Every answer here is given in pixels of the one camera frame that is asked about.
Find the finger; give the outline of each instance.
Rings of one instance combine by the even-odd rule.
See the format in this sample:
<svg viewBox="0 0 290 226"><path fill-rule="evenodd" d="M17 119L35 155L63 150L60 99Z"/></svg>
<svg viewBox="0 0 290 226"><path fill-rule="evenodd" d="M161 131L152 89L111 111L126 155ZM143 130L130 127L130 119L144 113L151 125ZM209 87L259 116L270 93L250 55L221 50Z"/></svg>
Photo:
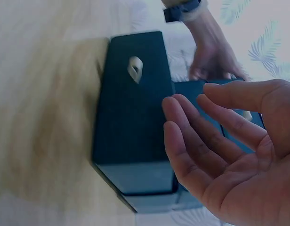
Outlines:
<svg viewBox="0 0 290 226"><path fill-rule="evenodd" d="M246 154L234 142L225 138L210 122L201 117L198 110L186 97L176 94L174 98L178 100L191 126L210 150L214 151L229 164Z"/></svg>
<svg viewBox="0 0 290 226"><path fill-rule="evenodd" d="M216 105L209 100L205 94L201 94L197 97L197 103L231 135L253 150L256 150L262 139L267 136L267 131L265 129L246 120L233 110Z"/></svg>
<svg viewBox="0 0 290 226"><path fill-rule="evenodd" d="M192 70L190 70L190 72L189 72L189 79L191 80L191 81L197 81L199 78L200 78L201 76L200 76L200 74L199 74L199 72L198 72L198 70L197 69L192 69Z"/></svg>
<svg viewBox="0 0 290 226"><path fill-rule="evenodd" d="M164 124L167 156L179 182L197 198L201 198L212 178L202 171L186 151L182 132L172 121Z"/></svg>
<svg viewBox="0 0 290 226"><path fill-rule="evenodd" d="M195 164L216 178L223 173L227 163L211 151L190 126L179 102L173 97L163 100L162 107L168 121L175 122L182 131L185 146Z"/></svg>
<svg viewBox="0 0 290 226"><path fill-rule="evenodd" d="M232 79L232 75L231 75L231 73L225 72L225 73L224 73L224 78L225 78L225 79Z"/></svg>
<svg viewBox="0 0 290 226"><path fill-rule="evenodd" d="M250 81L249 75L245 73L241 68L238 69L236 72L233 72L232 74L235 75L237 78L241 78L245 81Z"/></svg>
<svg viewBox="0 0 290 226"><path fill-rule="evenodd" d="M219 106L263 113L262 103L268 95L287 84L290 83L284 80L232 81L224 85L206 83L203 91L212 102Z"/></svg>

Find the wristwatch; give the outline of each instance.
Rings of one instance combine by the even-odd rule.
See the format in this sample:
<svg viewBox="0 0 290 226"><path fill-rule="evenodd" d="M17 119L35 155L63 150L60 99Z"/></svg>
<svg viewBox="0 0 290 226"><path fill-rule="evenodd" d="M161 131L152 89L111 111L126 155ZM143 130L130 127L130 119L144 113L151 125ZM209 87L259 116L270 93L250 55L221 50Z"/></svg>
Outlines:
<svg viewBox="0 0 290 226"><path fill-rule="evenodd" d="M182 21L182 13L188 13L199 7L201 0L190 0L186 3L164 10L166 23Z"/></svg>

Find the open palm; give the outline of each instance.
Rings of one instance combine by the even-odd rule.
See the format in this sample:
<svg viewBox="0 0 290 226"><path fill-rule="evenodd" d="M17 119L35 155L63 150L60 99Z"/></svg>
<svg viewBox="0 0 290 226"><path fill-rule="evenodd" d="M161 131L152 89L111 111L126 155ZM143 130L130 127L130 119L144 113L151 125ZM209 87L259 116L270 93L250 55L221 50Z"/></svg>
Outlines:
<svg viewBox="0 0 290 226"><path fill-rule="evenodd" d="M223 137L184 96L168 97L165 146L179 182L223 221L290 225L290 83L208 83L204 93L201 108L255 153ZM230 109L262 113L266 130Z"/></svg>

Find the person's arm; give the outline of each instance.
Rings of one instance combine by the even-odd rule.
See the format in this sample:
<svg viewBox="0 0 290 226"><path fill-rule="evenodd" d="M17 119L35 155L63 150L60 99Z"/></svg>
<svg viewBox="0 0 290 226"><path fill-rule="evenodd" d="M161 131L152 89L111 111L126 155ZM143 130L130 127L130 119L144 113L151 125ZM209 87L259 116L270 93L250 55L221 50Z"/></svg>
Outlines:
<svg viewBox="0 0 290 226"><path fill-rule="evenodd" d="M191 0L162 0L167 8ZM207 0L190 12L182 13L182 21L190 30L196 43L189 79L230 79L232 74L245 81L248 75L242 70L220 26L207 8Z"/></svg>
<svg viewBox="0 0 290 226"><path fill-rule="evenodd" d="M186 3L188 0L162 0L162 2L167 8L170 8ZM207 8L202 9L194 20L183 22L190 30L197 45L211 45L225 39L221 28Z"/></svg>

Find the beige wooden table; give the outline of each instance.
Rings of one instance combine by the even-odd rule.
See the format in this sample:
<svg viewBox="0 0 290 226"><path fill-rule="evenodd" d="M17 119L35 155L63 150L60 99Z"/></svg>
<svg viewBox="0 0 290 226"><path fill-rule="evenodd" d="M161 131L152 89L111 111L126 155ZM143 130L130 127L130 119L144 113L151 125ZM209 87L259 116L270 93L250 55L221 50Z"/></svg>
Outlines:
<svg viewBox="0 0 290 226"><path fill-rule="evenodd" d="M115 2L0 0L0 225L135 224L88 162Z"/></svg>

